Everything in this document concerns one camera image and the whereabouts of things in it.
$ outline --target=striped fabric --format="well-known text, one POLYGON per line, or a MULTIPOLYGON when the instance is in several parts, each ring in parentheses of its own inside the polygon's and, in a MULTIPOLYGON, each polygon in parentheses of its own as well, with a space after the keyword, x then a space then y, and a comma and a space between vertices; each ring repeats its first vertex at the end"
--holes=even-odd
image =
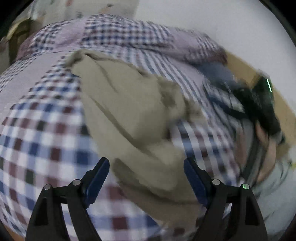
MULTIPOLYGON (((190 78, 172 63, 170 55, 163 53, 177 46, 171 29, 111 15, 93 15, 82 21, 85 21, 84 34, 76 49, 101 51, 161 75, 178 83, 186 96, 201 105, 207 122, 200 126, 179 121, 170 129, 171 140, 188 157, 194 157, 211 177, 227 185, 237 185, 239 169, 234 162, 233 140, 196 83, 204 77, 190 78)), ((61 34, 67 24, 59 29, 61 34)), ((59 34, 56 28, 46 27, 41 32, 32 40, 34 50, 31 56, 26 56, 26 63, 38 61, 40 54, 55 51, 51 39, 59 34)), ((196 53, 204 52, 202 61, 205 61, 206 53, 212 53, 215 48, 217 55, 222 52, 216 43, 207 47, 200 40, 196 53)), ((22 236, 45 184, 68 185, 82 178, 100 159, 100 147, 95 145, 85 125, 80 79, 63 67, 69 53, 65 52, 41 79, 36 79, 36 84, 10 108, 0 126, 0 219, 22 236)), ((198 54, 195 58, 196 62, 201 61, 198 54)), ((22 74, 25 66, 24 60, 11 66, 0 77, 5 83, 2 88, 16 74, 22 74)), ((76 240, 70 215, 66 207, 63 209, 71 240, 76 240)), ((184 240, 195 231, 182 226, 170 229, 158 226, 124 197, 112 173, 87 211, 102 240, 184 240)))

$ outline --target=gray sleeve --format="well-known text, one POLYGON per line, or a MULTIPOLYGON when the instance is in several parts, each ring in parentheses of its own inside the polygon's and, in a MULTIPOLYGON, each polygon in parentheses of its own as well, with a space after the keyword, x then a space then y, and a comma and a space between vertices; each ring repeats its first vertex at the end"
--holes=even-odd
POLYGON ((270 240, 278 240, 296 213, 296 179, 291 164, 277 161, 270 175, 253 187, 270 240))

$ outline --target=khaki garment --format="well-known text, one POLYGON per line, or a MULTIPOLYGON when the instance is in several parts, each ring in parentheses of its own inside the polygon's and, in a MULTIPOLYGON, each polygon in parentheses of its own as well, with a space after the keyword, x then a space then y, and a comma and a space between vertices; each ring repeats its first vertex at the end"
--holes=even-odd
POLYGON ((179 119, 203 121, 180 87, 121 60, 79 50, 66 61, 81 78, 86 124, 127 198, 165 225, 195 225, 200 204, 184 174, 185 154, 166 139, 179 119))

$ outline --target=checkered bedding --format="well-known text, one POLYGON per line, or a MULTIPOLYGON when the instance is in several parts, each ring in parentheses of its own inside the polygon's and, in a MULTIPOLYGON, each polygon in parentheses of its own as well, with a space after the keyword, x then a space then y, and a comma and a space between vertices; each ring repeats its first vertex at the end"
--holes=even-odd
MULTIPOLYGON (((171 140, 188 157, 196 158, 199 167, 212 177, 237 185, 239 169, 234 162, 233 140, 197 85, 203 76, 198 75, 198 80, 190 78, 172 63, 169 54, 164 54, 178 48, 172 34, 176 30, 111 15, 93 15, 80 21, 85 21, 83 38, 72 51, 79 48, 101 51, 164 76, 177 82, 185 96, 201 105, 207 123, 200 126, 180 121, 170 129, 171 140)), ((38 32, 31 40, 30 54, 0 76, 0 91, 14 76, 22 74, 26 66, 37 61, 39 55, 57 51, 56 36, 73 22, 51 24, 38 32)), ((184 49, 181 59, 190 63, 212 60, 213 56, 224 59, 221 48, 207 36, 196 39, 199 47, 184 49)), ((65 51, 64 57, 41 79, 36 79, 36 84, 10 108, 0 126, 0 219, 22 236, 45 184, 68 185, 82 178, 100 159, 99 147, 85 125, 80 79, 63 67, 70 52, 65 51)), ((70 215, 66 207, 63 210, 71 240, 76 240, 70 215)), ((124 197, 112 173, 87 211, 102 240, 186 240, 195 231, 182 226, 172 229, 158 226, 124 197)))

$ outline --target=green light strip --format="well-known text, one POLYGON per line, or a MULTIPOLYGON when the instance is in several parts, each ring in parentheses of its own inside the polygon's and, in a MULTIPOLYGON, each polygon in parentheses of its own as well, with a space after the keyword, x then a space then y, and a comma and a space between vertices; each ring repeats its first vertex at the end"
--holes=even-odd
POLYGON ((268 86, 269 86, 270 92, 272 92, 271 87, 270 87, 270 84, 269 84, 269 80, 268 80, 268 79, 267 79, 267 83, 268 83, 268 86))

